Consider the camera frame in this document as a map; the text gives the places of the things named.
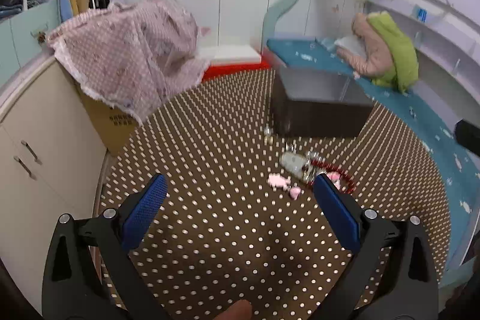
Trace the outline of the operator thumb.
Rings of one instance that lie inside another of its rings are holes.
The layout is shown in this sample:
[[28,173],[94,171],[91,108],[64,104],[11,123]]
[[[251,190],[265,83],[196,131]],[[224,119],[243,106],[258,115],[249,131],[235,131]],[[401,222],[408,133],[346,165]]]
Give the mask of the operator thumb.
[[251,303],[247,300],[239,300],[218,314],[214,320],[251,320],[252,314]]

